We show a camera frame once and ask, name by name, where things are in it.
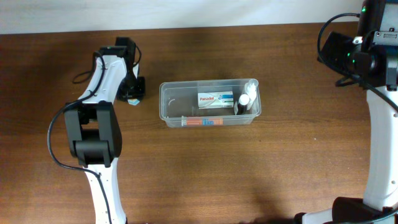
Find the dark bottle white cap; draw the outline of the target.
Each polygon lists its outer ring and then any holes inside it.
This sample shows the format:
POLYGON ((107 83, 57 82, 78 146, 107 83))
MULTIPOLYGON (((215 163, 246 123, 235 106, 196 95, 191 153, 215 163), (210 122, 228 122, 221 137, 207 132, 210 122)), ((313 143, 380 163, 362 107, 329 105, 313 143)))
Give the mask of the dark bottle white cap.
POLYGON ((234 114, 242 115, 247 111, 250 97, 247 94, 242 94, 238 101, 234 104, 234 114))

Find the orange tube white cap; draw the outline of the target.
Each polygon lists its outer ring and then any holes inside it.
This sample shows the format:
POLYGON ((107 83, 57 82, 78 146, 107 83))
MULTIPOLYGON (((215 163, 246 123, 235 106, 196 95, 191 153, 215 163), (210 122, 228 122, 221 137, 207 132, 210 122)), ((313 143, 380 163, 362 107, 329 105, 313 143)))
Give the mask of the orange tube white cap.
POLYGON ((206 118, 206 117, 184 117, 181 120, 182 127, 189 126, 222 126, 222 118, 206 118))

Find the white Panadol box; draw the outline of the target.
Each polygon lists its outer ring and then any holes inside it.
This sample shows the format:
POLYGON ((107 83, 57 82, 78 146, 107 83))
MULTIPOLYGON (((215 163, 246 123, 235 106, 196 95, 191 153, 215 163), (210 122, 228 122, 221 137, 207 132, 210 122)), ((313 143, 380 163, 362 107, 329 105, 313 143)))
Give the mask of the white Panadol box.
POLYGON ((233 105, 232 91, 198 93, 199 109, 232 108, 233 105))

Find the small jar gold lid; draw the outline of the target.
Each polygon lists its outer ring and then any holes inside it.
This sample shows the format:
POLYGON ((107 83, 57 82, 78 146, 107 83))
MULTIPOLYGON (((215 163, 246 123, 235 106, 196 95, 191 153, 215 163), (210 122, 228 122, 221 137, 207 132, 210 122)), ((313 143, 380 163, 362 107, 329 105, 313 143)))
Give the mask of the small jar gold lid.
POLYGON ((137 106, 139 103, 140 103, 140 100, 139 99, 128 99, 127 100, 127 102, 130 104, 130 105, 133 105, 133 106, 137 106))

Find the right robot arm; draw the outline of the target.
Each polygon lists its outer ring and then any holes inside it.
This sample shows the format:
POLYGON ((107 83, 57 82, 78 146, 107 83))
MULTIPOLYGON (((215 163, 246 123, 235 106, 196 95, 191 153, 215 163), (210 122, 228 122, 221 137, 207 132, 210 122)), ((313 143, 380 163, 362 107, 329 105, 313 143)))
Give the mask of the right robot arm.
POLYGON ((366 90, 371 117, 369 175, 363 198, 338 197, 331 209, 298 213, 293 222, 397 223, 397 1, 367 0, 355 37, 331 32, 318 61, 342 75, 335 85, 366 90))

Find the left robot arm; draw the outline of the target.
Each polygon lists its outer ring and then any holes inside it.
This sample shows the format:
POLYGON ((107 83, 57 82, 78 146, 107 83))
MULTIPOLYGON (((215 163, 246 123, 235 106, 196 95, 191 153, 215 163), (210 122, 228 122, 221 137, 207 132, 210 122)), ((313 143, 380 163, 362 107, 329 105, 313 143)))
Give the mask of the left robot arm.
POLYGON ((123 139, 114 102, 136 105, 145 96, 141 55, 129 37, 101 47, 94 53, 87 89, 63 110, 70 153, 88 179, 96 223, 127 223, 118 186, 123 139))

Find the white squeeze bottle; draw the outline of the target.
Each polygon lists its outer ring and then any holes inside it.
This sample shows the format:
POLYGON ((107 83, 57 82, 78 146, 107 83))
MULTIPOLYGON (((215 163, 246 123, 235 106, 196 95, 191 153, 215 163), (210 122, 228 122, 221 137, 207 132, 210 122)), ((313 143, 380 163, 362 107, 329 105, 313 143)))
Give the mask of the white squeeze bottle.
POLYGON ((249 103, 247 110, 250 110, 254 104, 255 99, 257 98, 257 88, 259 82, 256 79, 250 79, 244 86, 244 94, 249 96, 249 103))

